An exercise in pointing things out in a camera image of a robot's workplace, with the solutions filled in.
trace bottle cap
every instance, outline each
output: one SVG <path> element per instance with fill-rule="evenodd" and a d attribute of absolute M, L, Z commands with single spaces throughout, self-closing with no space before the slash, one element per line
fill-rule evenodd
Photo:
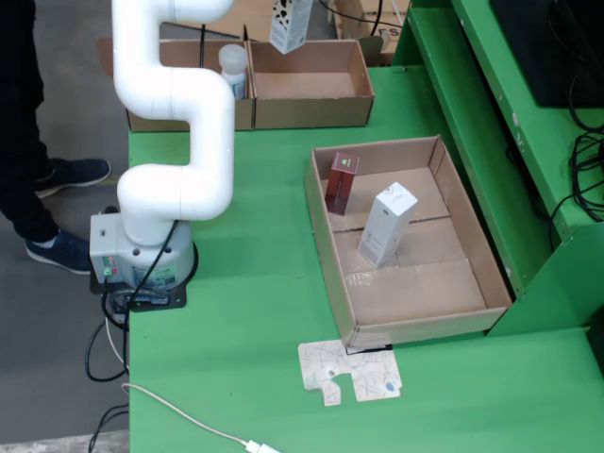
<path fill-rule="evenodd" d="M 220 49 L 218 61 L 226 73 L 242 73 L 247 68 L 247 51 L 240 45 L 227 44 Z"/>

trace shoe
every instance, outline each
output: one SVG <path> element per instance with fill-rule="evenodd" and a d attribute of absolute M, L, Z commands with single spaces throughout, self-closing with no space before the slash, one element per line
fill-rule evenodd
<path fill-rule="evenodd" d="M 90 245 L 67 231 L 59 231 L 55 243 L 43 248 L 31 241 L 25 241 L 27 255 L 44 264 L 53 264 L 81 276 L 91 272 L 89 259 Z"/>
<path fill-rule="evenodd" d="M 107 179 L 109 162 L 102 159 L 50 159 L 55 167 L 49 177 L 36 181 L 36 195 L 42 199 L 67 187 L 89 187 Z"/>

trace leg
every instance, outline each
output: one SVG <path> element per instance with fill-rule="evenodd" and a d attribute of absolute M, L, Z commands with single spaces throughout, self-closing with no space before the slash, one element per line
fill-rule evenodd
<path fill-rule="evenodd" d="M 57 236 L 59 229 L 35 193 L 36 177 L 47 169 L 48 159 L 35 125 L 35 108 L 42 101 L 42 86 L 37 91 L 30 90 L 36 75 L 40 77 L 37 64 L 32 66 L 34 4 L 33 0 L 2 3 L 0 210 L 20 236 L 44 242 Z M 29 86 L 25 92 L 24 83 Z"/>

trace concrete floor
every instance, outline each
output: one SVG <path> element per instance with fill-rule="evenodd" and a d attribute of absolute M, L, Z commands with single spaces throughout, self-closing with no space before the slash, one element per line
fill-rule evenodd
<path fill-rule="evenodd" d="M 108 159 L 118 176 L 127 168 L 126 117 L 94 47 L 97 37 L 110 35 L 110 1 L 37 3 L 36 42 L 46 98 L 39 124 L 49 154 Z M 199 32 L 164 25 L 162 36 L 197 38 Z M 319 5 L 309 38 L 335 38 Z M 85 238 L 91 214 L 116 204 L 115 183 L 113 178 L 102 186 L 64 191 L 46 205 L 61 227 Z M 126 402 L 118 383 L 94 384 L 84 375 L 84 351 L 102 320 L 88 280 L 31 260 L 4 218 L 0 308 L 0 445 L 90 434 L 106 409 Z M 115 373 L 119 366 L 109 344 L 104 336 L 99 340 L 93 371 Z M 109 429 L 123 428 L 125 417 Z"/>

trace cardboard box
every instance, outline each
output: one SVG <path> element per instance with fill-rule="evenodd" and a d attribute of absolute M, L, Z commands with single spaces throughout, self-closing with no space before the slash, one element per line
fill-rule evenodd
<path fill-rule="evenodd" d="M 323 199 L 336 152 L 360 159 L 344 217 L 328 213 Z M 376 270 L 357 245 L 374 198 L 396 181 L 418 204 L 395 255 Z M 440 137 L 315 149 L 306 191 L 329 300 L 349 349 L 486 330 L 512 304 Z"/>
<path fill-rule="evenodd" d="M 249 42 L 254 128 L 366 126 L 374 103 L 356 41 L 309 41 L 287 55 Z"/>
<path fill-rule="evenodd" d="M 204 46 L 204 67 L 222 73 L 218 62 L 218 52 L 227 44 L 239 44 L 247 48 L 244 41 L 211 41 Z M 113 39 L 96 40 L 96 51 L 101 66 L 108 76 L 113 76 Z M 159 58 L 164 66 L 177 68 L 199 67 L 199 40 L 162 40 L 159 44 Z M 249 67 L 247 68 L 247 98 L 236 101 L 235 129 L 250 130 L 254 123 L 254 92 Z M 188 131 L 189 125 L 183 121 L 147 120 L 128 112 L 128 123 L 133 132 Z"/>
<path fill-rule="evenodd" d="M 417 198 L 395 182 L 376 196 L 359 243 L 361 253 L 378 268 L 398 250 L 413 216 Z"/>
<path fill-rule="evenodd" d="M 410 0 L 396 0 L 395 4 L 396 10 L 391 1 L 384 2 L 380 21 L 394 25 L 401 25 L 402 22 L 401 26 L 403 26 Z M 378 17 L 378 0 L 332 0 L 331 6 L 344 14 L 366 21 L 375 21 Z M 392 63 L 401 34 L 400 27 L 380 24 L 376 35 L 371 36 L 374 24 L 370 22 L 360 22 L 343 16 L 336 18 L 335 22 L 339 39 L 357 39 L 361 42 L 369 65 Z M 378 37 L 381 38 L 382 44 L 376 51 L 375 39 Z"/>

